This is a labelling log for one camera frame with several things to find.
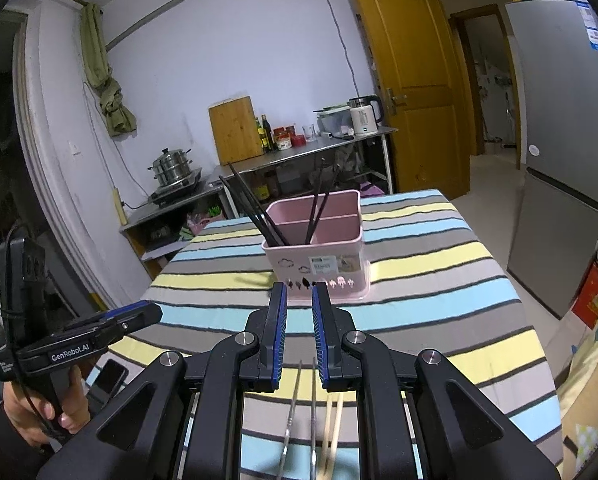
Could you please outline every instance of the red lid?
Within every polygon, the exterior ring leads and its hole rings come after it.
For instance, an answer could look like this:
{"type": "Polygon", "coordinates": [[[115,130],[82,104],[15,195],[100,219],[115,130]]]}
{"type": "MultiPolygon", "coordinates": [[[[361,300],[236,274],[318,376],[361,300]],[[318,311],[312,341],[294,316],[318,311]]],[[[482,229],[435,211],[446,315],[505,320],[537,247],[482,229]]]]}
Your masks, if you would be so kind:
{"type": "Polygon", "coordinates": [[[295,135],[292,137],[293,147],[297,146],[305,146],[305,136],[304,135],[295,135]]]}

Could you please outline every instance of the red box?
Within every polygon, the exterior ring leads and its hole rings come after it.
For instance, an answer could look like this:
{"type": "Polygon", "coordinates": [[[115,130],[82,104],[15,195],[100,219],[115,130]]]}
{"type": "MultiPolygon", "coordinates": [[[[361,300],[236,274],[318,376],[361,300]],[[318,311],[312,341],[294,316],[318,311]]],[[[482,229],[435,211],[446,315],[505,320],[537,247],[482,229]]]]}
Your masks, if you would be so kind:
{"type": "Polygon", "coordinates": [[[590,328],[594,328],[598,319],[598,265],[594,264],[588,272],[586,282],[576,298],[572,312],[590,328]]]}

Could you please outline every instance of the wooden door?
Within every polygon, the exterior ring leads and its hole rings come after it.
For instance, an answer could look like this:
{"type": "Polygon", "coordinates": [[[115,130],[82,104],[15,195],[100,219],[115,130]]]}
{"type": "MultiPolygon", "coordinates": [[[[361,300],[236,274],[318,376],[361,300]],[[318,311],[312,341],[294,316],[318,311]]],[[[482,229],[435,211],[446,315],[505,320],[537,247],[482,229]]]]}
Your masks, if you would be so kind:
{"type": "Polygon", "coordinates": [[[373,50],[399,191],[470,189],[460,72],[439,0],[357,0],[373,50]]]}

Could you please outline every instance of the door handle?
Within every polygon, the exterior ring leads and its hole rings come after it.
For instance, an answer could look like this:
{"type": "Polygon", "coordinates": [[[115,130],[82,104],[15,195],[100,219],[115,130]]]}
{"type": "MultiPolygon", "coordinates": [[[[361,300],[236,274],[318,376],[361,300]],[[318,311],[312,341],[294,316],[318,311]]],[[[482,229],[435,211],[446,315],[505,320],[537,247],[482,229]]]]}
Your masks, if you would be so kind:
{"type": "Polygon", "coordinates": [[[388,88],[386,90],[386,94],[388,94],[388,110],[389,110],[389,114],[390,115],[396,115],[397,114],[397,107],[395,106],[397,104],[397,101],[405,101],[408,96],[406,94],[403,95],[394,95],[393,93],[393,89],[392,88],[388,88]]]}

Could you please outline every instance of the wooden cutting board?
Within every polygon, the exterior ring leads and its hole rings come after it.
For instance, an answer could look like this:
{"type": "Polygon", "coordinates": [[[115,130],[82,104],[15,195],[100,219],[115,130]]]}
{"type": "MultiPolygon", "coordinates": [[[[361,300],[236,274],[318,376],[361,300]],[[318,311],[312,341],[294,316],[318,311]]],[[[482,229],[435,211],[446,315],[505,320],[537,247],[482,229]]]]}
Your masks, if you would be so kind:
{"type": "Polygon", "coordinates": [[[250,97],[208,108],[221,165],[263,154],[250,97]]]}

